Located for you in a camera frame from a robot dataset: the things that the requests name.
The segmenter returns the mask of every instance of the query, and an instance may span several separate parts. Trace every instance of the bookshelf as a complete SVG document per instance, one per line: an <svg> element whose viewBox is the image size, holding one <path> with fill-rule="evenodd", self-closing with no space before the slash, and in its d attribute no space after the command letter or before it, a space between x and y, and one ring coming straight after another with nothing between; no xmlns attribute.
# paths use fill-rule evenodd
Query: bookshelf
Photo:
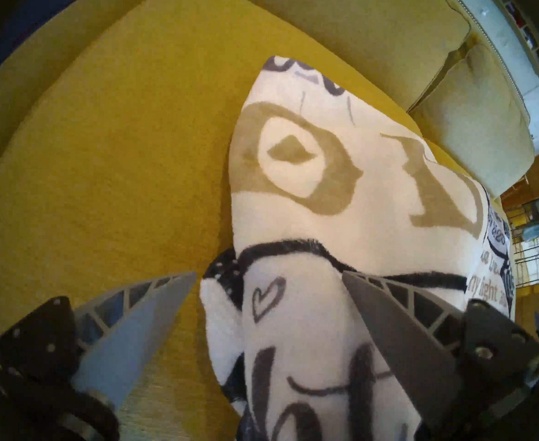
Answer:
<svg viewBox="0 0 539 441"><path fill-rule="evenodd" d="M539 32L513 0L492 1L504 14L539 77Z"/></svg>

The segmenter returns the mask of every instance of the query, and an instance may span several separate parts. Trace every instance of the yellow cushion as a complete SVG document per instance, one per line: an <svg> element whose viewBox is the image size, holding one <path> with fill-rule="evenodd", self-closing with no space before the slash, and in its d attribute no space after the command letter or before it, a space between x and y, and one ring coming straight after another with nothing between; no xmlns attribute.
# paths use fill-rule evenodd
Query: yellow cushion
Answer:
<svg viewBox="0 0 539 441"><path fill-rule="evenodd" d="M249 0L316 39L404 110L469 32L445 0Z"/></svg>
<svg viewBox="0 0 539 441"><path fill-rule="evenodd" d="M535 150L491 50L474 46L411 113L422 135L449 152L493 197L531 166Z"/></svg>
<svg viewBox="0 0 539 441"><path fill-rule="evenodd" d="M0 159L0 333L52 296L75 307L122 283L202 274L230 246L228 146L274 54L418 132L357 71L245 0L146 0L43 93ZM119 416L127 439L234 436L197 288Z"/></svg>
<svg viewBox="0 0 539 441"><path fill-rule="evenodd" d="M90 42L141 1L78 0L4 61L0 67L0 157L41 94Z"/></svg>

